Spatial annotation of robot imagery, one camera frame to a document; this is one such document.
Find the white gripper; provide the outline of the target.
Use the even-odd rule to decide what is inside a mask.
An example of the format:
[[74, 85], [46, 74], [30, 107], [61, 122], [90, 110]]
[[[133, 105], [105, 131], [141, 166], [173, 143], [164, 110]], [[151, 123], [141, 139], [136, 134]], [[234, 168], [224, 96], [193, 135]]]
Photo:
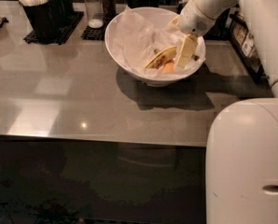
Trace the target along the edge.
[[186, 34], [176, 45], [175, 65], [185, 68], [198, 46], [197, 36], [204, 36], [215, 25], [215, 20], [205, 16], [194, 4], [186, 4], [180, 16], [175, 16], [165, 27], [169, 33], [179, 29]]

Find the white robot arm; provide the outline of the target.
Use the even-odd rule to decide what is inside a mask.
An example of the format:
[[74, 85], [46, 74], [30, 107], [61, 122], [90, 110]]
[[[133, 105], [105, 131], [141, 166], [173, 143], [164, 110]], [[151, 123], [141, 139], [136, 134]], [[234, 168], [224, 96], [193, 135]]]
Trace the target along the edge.
[[255, 39], [270, 98], [227, 106], [206, 147], [206, 224], [278, 224], [278, 0], [189, 0], [179, 28], [205, 35], [238, 5]]

